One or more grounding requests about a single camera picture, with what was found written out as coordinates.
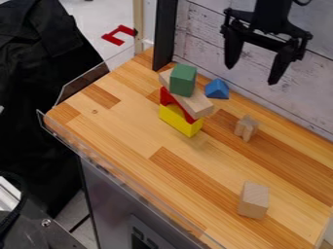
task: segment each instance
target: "beige block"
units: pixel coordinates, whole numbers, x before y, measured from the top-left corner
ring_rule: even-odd
[[[249,115],[245,115],[236,124],[235,135],[241,136],[245,142],[248,142],[251,137],[258,131],[259,123],[253,120]]]
[[[245,182],[240,194],[238,213],[254,219],[263,219],[269,207],[269,188]]]
[[[169,69],[160,73],[160,82],[166,89],[169,89],[172,70]],[[191,97],[184,97],[177,94],[171,95],[195,120],[212,114],[214,111],[214,105],[198,88],[194,89]]]

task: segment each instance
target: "white wall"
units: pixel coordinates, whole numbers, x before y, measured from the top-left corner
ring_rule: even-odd
[[[145,47],[154,44],[157,0],[144,0]]]

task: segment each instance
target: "stacked blocks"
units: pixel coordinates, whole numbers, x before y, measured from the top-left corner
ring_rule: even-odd
[[[175,129],[182,132],[188,137],[192,137],[198,133],[203,127],[204,120],[198,119],[192,124],[186,122],[182,109],[176,104],[160,105],[159,117]]]
[[[172,69],[160,73],[160,82],[168,90],[168,92],[170,88],[171,73]],[[208,98],[206,98],[206,96],[199,90],[199,88],[194,89],[193,95],[191,97],[184,97],[172,93],[170,94],[195,120],[207,116],[214,111],[214,105],[209,101]]]
[[[254,219],[263,219],[269,208],[268,187],[252,182],[245,182],[240,194],[238,213]]]
[[[229,99],[229,87],[222,80],[216,79],[205,86],[205,95],[210,98]]]
[[[160,98],[160,102],[164,106],[167,106],[168,104],[176,104],[183,111],[187,123],[192,124],[197,121],[191,117],[191,115],[178,103],[165,87],[162,87],[160,90]]]
[[[195,87],[196,77],[196,68],[186,65],[177,65],[173,71],[160,74],[163,87],[159,117],[188,137],[198,133],[204,124],[203,117],[213,112],[212,103]]]
[[[197,80],[197,68],[176,64],[170,77],[170,92],[190,97],[193,94]]]

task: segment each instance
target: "wooden tabletop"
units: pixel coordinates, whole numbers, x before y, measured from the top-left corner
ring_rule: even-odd
[[[234,92],[212,100],[214,113],[188,138],[159,120],[161,84],[151,66],[150,50],[56,106],[46,124],[124,181],[128,175],[181,226],[153,196],[185,217],[212,248],[208,236],[227,248],[314,248],[333,206],[332,143]],[[201,89],[208,82],[199,76]],[[245,114],[261,123],[248,143],[233,133]],[[247,180],[271,189],[262,221],[237,214]]]

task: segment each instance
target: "natural wood cube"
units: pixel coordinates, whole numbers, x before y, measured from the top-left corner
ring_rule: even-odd
[[[240,215],[263,219],[269,207],[269,188],[252,182],[245,182],[240,194],[238,213]]]

